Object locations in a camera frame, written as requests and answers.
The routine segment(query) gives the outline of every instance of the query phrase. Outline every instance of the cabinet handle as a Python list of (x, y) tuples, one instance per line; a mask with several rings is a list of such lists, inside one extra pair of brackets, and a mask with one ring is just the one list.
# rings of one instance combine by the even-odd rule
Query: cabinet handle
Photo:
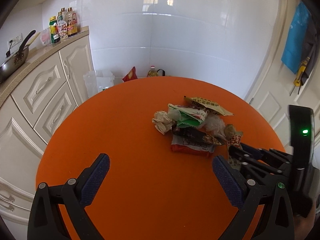
[(13, 203), (14, 200), (15, 200), (15, 199), (14, 199), (13, 197), (11, 197), (11, 196), (8, 198), (8, 197), (6, 197), (6, 196), (4, 196), (4, 195), (2, 195), (2, 194), (0, 194), (0, 199), (2, 199), (3, 201), (10, 201), (10, 202), (12, 202), (12, 203)]
[(48, 82), (50, 82), (50, 80), (51, 80), (51, 77), (48, 77), (47, 81), (42, 85), (42, 87), (36, 91), (36, 95), (39, 94), (40, 91), (45, 88), (45, 86), (48, 84)]
[(0, 204), (0, 207), (3, 208), (4, 210), (11, 210), (12, 212), (14, 211), (14, 206), (9, 205), (9, 207), (6, 207), (5, 205)]
[(65, 62), (65, 60), (63, 61), (63, 65), (66, 67), (66, 69), (68, 70), (68, 75), (67, 75), (67, 77), (68, 77), (68, 79), (70, 79), (70, 71), (69, 71), (69, 68), (68, 68), (68, 65), (67, 65), (67, 63)]
[(59, 118), (60, 115), (62, 114), (62, 110), (63, 110), (63, 106), (61, 106), (61, 108), (60, 108), (60, 110), (59, 110), (59, 114), (57, 114), (56, 118), (53, 119), (52, 123), (55, 123), (55, 122), (58, 120), (58, 118)]

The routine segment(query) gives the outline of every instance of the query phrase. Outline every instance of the yellow wrapper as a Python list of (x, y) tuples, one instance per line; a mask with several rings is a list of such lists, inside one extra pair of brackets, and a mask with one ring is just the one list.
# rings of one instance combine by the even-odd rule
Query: yellow wrapper
[(185, 96), (184, 100), (187, 101), (188, 103), (196, 105), (196, 106), (204, 106), (204, 107), (208, 108), (210, 110), (210, 112), (212, 112), (214, 114), (223, 115), (223, 116), (234, 115), (233, 113), (224, 109), (218, 103), (210, 101), (208, 99), (198, 98), (198, 97), (188, 98)]

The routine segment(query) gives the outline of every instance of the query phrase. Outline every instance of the frying pan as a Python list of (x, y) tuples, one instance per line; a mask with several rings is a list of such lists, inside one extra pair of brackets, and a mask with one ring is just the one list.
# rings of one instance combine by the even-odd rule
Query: frying pan
[(24, 39), (19, 47), (19, 50), (9, 57), (0, 67), (0, 82), (5, 81), (10, 77), (18, 68), (20, 68), (27, 60), (29, 54), (29, 46), (36, 39), (38, 35), (27, 44), (28, 40), (36, 33), (35, 30), (30, 32), (28, 36)]

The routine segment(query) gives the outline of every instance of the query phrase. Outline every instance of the wall socket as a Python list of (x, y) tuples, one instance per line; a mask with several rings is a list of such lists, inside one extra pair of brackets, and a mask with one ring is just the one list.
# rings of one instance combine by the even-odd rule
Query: wall socket
[(14, 46), (16, 46), (17, 44), (19, 44), (20, 42), (22, 42), (22, 33), (20, 33), (19, 35), (17, 35), (16, 37), (12, 38), (12, 46), (11, 48), (13, 48)]

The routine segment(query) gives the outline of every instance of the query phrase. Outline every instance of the orange tabletop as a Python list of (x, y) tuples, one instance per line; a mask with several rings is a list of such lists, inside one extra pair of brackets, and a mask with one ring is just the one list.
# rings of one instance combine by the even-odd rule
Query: orange tabletop
[[(216, 101), (234, 113), (222, 118), (244, 132), (242, 142), (284, 151), (263, 117), (230, 92), (187, 78), (144, 78), (111, 87), (76, 109), (50, 140), (36, 184), (64, 184), (106, 153), (110, 170), (85, 208), (105, 239), (218, 239), (237, 208), (212, 172), (212, 159), (172, 152), (171, 133), (162, 135), (151, 122), (168, 103), (185, 104), (184, 96)], [(226, 154), (221, 146), (214, 156)], [(61, 211), (72, 239), (79, 239)], [(260, 212), (244, 239), (253, 234)]]

